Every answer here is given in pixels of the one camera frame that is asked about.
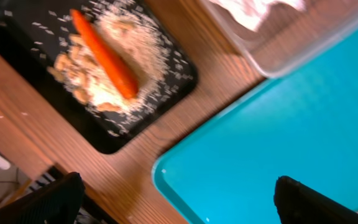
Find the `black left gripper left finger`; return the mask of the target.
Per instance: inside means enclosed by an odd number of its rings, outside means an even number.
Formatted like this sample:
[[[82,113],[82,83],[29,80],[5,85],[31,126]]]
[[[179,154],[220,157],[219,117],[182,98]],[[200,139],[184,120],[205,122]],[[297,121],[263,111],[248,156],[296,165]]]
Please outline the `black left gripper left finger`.
[[[82,205],[84,194],[85,185],[80,174],[71,172],[0,208],[0,224],[73,224]]]

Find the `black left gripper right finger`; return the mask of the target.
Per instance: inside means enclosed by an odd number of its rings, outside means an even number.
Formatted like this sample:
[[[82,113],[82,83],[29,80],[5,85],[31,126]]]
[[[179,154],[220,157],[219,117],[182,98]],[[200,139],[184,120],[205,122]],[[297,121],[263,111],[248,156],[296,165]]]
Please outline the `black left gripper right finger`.
[[[276,181],[273,201],[282,224],[358,224],[358,213],[289,176]]]

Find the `orange carrot piece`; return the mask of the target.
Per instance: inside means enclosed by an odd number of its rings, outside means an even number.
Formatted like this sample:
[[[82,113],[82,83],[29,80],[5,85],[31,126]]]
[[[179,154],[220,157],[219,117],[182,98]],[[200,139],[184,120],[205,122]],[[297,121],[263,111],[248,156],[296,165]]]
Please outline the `orange carrot piece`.
[[[125,99],[133,99],[139,92],[135,73],[127,63],[101,37],[86,17],[76,9],[70,10],[73,24],[96,61],[103,67],[108,78]]]

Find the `white paper napkin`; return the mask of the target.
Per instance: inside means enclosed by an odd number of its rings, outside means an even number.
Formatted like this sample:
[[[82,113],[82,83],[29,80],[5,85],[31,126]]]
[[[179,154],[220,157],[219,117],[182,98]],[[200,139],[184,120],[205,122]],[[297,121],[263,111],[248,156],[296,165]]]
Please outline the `white paper napkin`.
[[[276,4],[286,4],[297,11],[304,11],[304,0],[210,0],[211,3],[229,11],[230,15],[243,27],[258,31],[262,22]]]

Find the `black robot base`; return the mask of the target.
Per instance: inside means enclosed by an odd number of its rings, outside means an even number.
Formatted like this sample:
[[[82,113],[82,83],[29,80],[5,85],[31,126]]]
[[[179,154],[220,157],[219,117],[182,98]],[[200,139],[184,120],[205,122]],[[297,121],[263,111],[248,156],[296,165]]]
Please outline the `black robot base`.
[[[51,212],[45,223],[117,224],[86,194],[77,172],[64,174],[52,167],[26,188],[25,195],[33,196],[38,205]]]

